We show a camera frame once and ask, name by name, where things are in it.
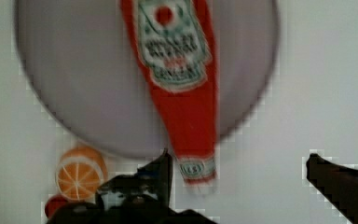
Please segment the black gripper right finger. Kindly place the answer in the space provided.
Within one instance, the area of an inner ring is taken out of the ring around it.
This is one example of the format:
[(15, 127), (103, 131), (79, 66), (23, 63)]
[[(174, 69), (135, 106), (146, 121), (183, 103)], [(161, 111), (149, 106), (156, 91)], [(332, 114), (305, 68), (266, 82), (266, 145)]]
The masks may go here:
[(312, 153), (306, 178), (352, 224), (358, 224), (358, 170), (334, 164)]

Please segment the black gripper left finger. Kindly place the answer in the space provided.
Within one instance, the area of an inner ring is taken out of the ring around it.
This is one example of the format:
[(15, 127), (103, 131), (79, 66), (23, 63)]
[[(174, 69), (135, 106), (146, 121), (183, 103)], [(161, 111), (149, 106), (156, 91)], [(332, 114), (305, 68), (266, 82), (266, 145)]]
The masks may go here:
[(117, 175), (97, 188), (93, 203), (68, 203), (46, 224), (217, 224), (187, 209), (169, 207), (172, 156), (163, 152), (133, 175)]

